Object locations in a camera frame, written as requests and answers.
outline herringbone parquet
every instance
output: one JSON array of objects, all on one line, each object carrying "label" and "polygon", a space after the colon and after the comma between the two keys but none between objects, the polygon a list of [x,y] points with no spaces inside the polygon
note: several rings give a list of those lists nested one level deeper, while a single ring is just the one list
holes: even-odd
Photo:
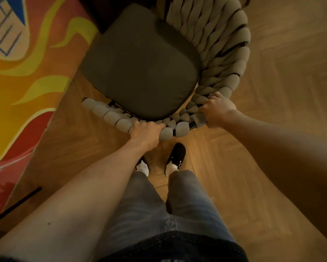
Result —
[{"label": "herringbone parquet", "polygon": [[[327,139],[327,0],[252,0],[246,12],[251,57],[231,99],[249,116]],[[10,204],[43,190],[4,218],[1,230],[129,138],[82,108],[84,96],[105,99],[77,73]],[[165,162],[177,141],[187,147],[183,169],[196,173],[250,261],[327,261],[327,240],[224,130],[193,130],[146,155],[162,198]]]}]

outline dark gray cushion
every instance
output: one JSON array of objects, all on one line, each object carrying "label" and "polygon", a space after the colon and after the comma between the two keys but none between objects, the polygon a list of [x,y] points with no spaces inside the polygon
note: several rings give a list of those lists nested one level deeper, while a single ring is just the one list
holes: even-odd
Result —
[{"label": "dark gray cushion", "polygon": [[81,70],[128,112],[159,120],[190,96],[200,64],[194,46],[177,30],[147,8],[131,4],[92,45]]}]

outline gray jeans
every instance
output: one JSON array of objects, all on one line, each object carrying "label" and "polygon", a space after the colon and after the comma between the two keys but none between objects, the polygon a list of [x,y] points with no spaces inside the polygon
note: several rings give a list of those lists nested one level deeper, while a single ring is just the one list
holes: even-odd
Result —
[{"label": "gray jeans", "polygon": [[235,242],[191,171],[175,172],[170,177],[166,205],[142,172],[133,173],[120,204],[104,229],[94,258],[103,258],[169,231]]}]

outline person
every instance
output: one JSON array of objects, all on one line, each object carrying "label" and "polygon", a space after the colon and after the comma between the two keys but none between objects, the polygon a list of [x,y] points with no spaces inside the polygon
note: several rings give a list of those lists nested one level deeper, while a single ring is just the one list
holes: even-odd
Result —
[{"label": "person", "polygon": [[[327,143],[245,116],[220,93],[200,108],[250,152],[264,174],[327,237]],[[141,157],[163,124],[136,123],[131,139],[84,169],[0,240],[0,261],[247,261],[175,145],[165,203]]]}]

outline forearm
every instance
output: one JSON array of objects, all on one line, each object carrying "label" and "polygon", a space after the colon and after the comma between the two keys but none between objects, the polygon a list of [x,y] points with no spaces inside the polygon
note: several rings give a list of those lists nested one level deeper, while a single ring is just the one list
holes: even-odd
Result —
[{"label": "forearm", "polygon": [[233,112],[224,128],[327,237],[327,142]]},{"label": "forearm", "polygon": [[0,254],[68,261],[71,250],[79,261],[89,260],[144,152],[129,141],[84,169],[0,241]]}]

